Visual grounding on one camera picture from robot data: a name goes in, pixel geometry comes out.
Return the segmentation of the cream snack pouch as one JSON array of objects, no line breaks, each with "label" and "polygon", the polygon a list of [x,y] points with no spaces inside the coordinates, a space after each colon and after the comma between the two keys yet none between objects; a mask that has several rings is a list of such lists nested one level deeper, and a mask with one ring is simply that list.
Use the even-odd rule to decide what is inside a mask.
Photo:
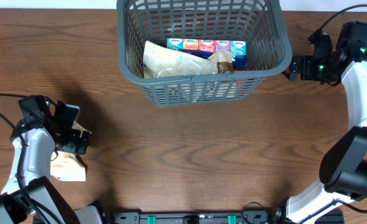
[{"label": "cream snack pouch", "polygon": [[84,182],[86,167],[77,155],[84,155],[89,146],[91,131],[76,121],[69,132],[68,142],[56,147],[50,162],[50,174],[58,180],[66,182]]}]

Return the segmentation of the dried mushroom pouch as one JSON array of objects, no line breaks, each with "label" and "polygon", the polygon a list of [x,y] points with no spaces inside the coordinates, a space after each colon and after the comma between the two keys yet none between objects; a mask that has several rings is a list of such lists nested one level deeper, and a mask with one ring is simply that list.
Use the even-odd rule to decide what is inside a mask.
[{"label": "dried mushroom pouch", "polygon": [[215,63],[218,73],[233,73],[233,62],[231,52],[219,50],[208,57],[208,60]]}]

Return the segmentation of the Kleenex tissue multipack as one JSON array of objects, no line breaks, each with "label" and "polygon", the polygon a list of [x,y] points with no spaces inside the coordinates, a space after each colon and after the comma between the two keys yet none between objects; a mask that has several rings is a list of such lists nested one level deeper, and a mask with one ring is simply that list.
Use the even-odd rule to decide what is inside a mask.
[{"label": "Kleenex tissue multipack", "polygon": [[167,48],[201,58],[208,58],[219,50],[231,52],[233,68],[244,70],[247,62],[246,42],[239,40],[167,39]]}]

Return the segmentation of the tan paper bag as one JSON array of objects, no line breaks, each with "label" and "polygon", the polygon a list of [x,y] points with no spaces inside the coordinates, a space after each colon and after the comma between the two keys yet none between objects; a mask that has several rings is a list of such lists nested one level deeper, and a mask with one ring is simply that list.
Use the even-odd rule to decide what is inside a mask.
[{"label": "tan paper bag", "polygon": [[144,78],[165,78],[218,73],[217,64],[194,55],[146,41],[143,55]]}]

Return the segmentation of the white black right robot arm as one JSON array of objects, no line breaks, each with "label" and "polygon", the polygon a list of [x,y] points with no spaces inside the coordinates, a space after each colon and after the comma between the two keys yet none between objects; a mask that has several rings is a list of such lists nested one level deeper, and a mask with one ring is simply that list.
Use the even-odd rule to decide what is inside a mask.
[{"label": "white black right robot arm", "polygon": [[322,29],[310,35],[309,42],[313,55],[293,57],[284,75],[343,85],[348,132],[324,155],[319,178],[277,207],[271,223],[344,223],[342,205],[367,213],[352,205],[367,198],[367,23],[343,24],[336,46]]}]

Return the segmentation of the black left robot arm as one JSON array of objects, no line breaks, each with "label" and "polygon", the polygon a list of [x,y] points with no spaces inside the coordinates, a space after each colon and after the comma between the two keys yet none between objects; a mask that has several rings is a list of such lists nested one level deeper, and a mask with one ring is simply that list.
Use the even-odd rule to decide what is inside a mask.
[{"label": "black left robot arm", "polygon": [[54,102],[47,96],[21,96],[23,118],[12,125],[14,160],[0,194],[0,223],[107,223],[98,202],[74,210],[52,185],[54,177],[66,182],[86,179],[78,160],[90,143],[90,131],[77,119],[80,107]]}]

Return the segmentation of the grey plastic basket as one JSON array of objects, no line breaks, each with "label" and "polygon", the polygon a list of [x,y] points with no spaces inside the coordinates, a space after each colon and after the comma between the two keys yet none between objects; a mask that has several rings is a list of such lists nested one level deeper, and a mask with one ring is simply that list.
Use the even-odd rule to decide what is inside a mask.
[{"label": "grey plastic basket", "polygon": [[278,0],[118,0],[119,68],[159,106],[247,97],[292,60]]}]

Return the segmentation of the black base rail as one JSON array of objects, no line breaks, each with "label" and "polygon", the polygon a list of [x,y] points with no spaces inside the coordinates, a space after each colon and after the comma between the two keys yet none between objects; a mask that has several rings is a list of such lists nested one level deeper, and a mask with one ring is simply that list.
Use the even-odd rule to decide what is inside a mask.
[{"label": "black base rail", "polygon": [[270,224],[271,218],[266,210],[248,210],[226,213],[114,213],[114,224]]}]

